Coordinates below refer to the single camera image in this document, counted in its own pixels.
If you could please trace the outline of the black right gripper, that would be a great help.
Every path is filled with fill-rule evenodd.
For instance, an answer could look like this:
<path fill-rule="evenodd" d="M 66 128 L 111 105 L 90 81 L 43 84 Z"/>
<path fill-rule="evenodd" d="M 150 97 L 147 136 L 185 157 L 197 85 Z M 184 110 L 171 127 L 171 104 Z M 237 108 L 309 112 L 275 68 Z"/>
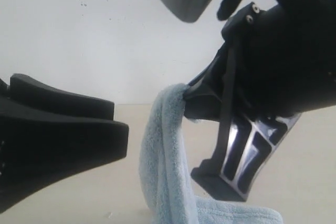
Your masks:
<path fill-rule="evenodd" d="M 241 0 L 224 0 L 228 17 Z M 335 0 L 276 0 L 243 42 L 244 89 L 260 110 L 291 115 L 335 105 Z"/>

